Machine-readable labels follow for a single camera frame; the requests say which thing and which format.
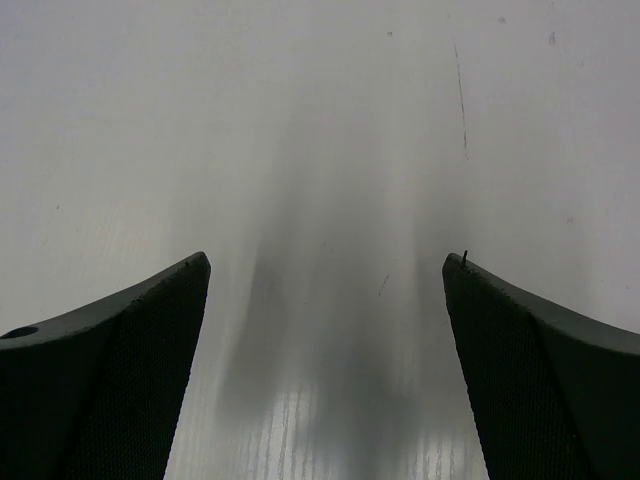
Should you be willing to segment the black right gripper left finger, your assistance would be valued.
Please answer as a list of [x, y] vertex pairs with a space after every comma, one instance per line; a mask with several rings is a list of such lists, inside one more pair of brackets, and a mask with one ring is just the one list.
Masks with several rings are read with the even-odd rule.
[[164, 476], [204, 319], [195, 253], [1, 338], [5, 479]]

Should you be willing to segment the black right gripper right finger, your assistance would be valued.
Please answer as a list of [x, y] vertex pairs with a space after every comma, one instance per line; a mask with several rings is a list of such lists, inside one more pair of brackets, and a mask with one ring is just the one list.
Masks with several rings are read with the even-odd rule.
[[446, 308], [492, 479], [635, 479], [639, 337], [452, 253]]

